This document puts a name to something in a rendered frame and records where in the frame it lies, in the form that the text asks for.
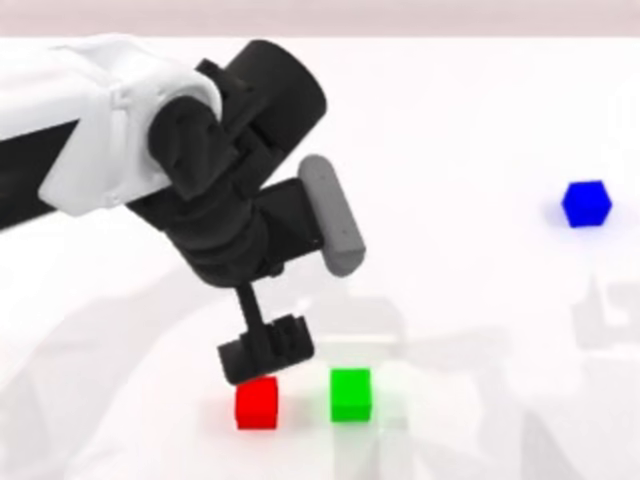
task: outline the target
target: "gray gripper pad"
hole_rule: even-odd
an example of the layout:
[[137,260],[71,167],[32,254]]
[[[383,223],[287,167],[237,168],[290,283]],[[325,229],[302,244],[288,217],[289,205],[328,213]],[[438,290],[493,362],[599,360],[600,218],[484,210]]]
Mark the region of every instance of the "gray gripper pad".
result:
[[298,177],[324,236],[327,268],[337,277],[352,274],[364,261],[366,247],[331,162],[309,155],[300,163]]

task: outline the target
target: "blue cube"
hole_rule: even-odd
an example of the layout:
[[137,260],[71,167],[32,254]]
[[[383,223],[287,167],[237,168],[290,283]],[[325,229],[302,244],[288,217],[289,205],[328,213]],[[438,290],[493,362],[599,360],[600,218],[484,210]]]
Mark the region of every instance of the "blue cube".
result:
[[600,180],[569,184],[562,200],[571,228],[602,226],[611,207],[607,189]]

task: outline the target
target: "green cube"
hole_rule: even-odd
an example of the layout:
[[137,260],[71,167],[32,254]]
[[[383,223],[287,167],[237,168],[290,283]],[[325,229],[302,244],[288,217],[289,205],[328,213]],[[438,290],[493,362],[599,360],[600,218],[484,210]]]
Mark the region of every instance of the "green cube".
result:
[[331,421],[368,422],[372,410],[368,368],[331,370]]

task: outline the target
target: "cube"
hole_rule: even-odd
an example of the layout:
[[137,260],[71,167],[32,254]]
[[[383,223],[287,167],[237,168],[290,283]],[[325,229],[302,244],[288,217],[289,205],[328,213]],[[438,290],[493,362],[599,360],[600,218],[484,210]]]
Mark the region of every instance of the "cube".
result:
[[600,227],[612,203],[604,183],[595,180],[569,184],[562,207],[572,228]]
[[261,377],[236,387],[235,417],[239,430],[275,430],[278,425],[278,382]]
[[368,422],[371,419],[371,371],[367,368],[332,369],[331,421]]

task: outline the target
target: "red cube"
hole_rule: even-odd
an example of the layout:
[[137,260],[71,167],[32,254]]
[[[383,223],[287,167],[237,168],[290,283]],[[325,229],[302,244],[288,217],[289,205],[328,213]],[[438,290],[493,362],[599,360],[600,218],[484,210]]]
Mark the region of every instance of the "red cube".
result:
[[239,430],[275,430],[278,425],[278,382],[262,377],[236,388],[236,423]]

